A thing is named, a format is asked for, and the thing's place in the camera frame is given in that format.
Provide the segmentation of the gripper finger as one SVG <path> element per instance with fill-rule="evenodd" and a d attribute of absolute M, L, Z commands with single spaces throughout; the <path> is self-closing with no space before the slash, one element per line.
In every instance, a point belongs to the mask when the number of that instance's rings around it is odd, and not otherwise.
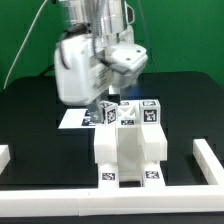
<path fill-rule="evenodd" d="M 91 121 L 93 123 L 102 123 L 103 122 L 103 111 L 100 105 L 100 100 L 95 99 L 89 106 L 88 110 L 90 113 Z"/>

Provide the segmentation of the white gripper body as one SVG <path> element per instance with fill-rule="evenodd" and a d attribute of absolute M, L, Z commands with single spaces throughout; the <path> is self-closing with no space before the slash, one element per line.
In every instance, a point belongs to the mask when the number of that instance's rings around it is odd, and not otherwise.
<path fill-rule="evenodd" d="M 85 26 L 63 32 L 54 53 L 59 99 L 70 106 L 87 106 L 113 81 L 113 73 L 92 53 L 92 39 Z"/>

